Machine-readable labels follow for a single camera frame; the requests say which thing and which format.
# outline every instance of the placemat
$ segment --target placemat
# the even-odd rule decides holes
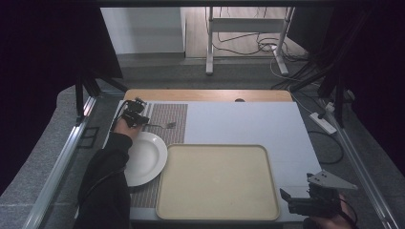
[[[167,146],[184,142],[187,104],[148,103],[142,115],[151,118],[149,123],[176,122],[176,127],[173,129],[145,126],[144,132],[158,135]],[[159,184],[160,175],[143,185],[131,188],[131,207],[155,208]]]

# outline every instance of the white power strip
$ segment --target white power strip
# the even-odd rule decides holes
[[[324,131],[326,131],[328,134],[333,134],[336,132],[336,129],[332,127],[327,120],[324,118],[318,118],[318,113],[312,113],[309,117],[316,122]]]

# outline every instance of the white plate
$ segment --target white plate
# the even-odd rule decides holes
[[[128,154],[125,177],[128,186],[138,186],[151,181],[161,172],[167,160],[167,146],[159,136],[141,132]]]

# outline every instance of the fork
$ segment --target fork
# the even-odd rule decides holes
[[[176,127],[176,122],[169,122],[166,124],[151,124],[151,123],[146,123],[145,126],[154,126],[154,127],[161,127],[163,129],[173,129]]]

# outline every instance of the tray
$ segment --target tray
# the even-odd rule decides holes
[[[160,218],[275,220],[279,212],[263,146],[168,147],[157,202]]]

